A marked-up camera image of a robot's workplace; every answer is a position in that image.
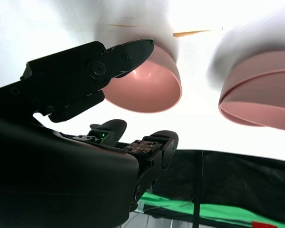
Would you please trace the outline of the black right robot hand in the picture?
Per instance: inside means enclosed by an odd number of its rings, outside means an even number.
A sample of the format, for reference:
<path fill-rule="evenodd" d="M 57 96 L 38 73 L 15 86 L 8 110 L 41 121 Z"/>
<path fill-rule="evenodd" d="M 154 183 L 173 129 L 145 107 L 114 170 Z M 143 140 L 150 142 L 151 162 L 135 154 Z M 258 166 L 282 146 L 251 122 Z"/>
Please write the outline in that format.
<path fill-rule="evenodd" d="M 151 38 L 111 48 L 98 41 L 29 61 L 0 88 L 0 228 L 116 228 L 171 165 L 178 145 L 159 131 L 124 148 L 127 124 L 112 120 L 87 135 L 43 126 L 101 103 L 103 88 L 143 64 Z"/>

